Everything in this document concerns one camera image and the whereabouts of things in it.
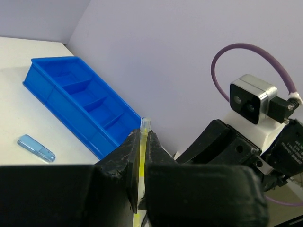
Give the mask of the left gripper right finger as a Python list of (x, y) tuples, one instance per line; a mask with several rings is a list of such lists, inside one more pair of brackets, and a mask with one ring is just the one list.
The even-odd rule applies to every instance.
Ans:
[(265, 227), (268, 205), (255, 172), (240, 165), (179, 164), (149, 132), (139, 209), (153, 227)]

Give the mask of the yellow thin pen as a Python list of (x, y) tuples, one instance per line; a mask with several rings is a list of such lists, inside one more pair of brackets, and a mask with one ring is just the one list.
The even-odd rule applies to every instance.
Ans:
[[(145, 153), (147, 136), (151, 130), (151, 119), (148, 117), (141, 118), (140, 126), (140, 166), (139, 166), (139, 184), (138, 184), (138, 206), (143, 201), (145, 193), (144, 183), (144, 164), (145, 164)], [(137, 213), (133, 216), (133, 227), (144, 227), (146, 225), (147, 217), (146, 211), (137, 208)]]

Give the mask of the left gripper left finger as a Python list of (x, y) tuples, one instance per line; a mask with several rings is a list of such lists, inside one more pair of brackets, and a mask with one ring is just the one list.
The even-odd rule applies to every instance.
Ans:
[(2, 166), (3, 227), (130, 227), (137, 209), (140, 132), (93, 165)]

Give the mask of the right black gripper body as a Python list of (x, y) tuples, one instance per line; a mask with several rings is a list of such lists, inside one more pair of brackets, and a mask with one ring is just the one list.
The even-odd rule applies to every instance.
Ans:
[(303, 171), (303, 125), (291, 119), (262, 153), (233, 127), (213, 120), (177, 162), (249, 166), (268, 191), (285, 185), (289, 178)]

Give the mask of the blue plastic divided bin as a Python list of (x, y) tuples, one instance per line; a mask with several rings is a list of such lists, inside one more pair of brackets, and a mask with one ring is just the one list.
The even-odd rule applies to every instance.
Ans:
[(33, 58), (23, 85), (98, 159), (140, 127), (140, 116), (81, 58)]

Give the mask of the small blue highlighter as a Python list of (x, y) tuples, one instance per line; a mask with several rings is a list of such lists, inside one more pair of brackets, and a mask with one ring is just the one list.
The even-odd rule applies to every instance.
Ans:
[(22, 135), (17, 144), (48, 163), (54, 162), (56, 159), (53, 152), (27, 134)]

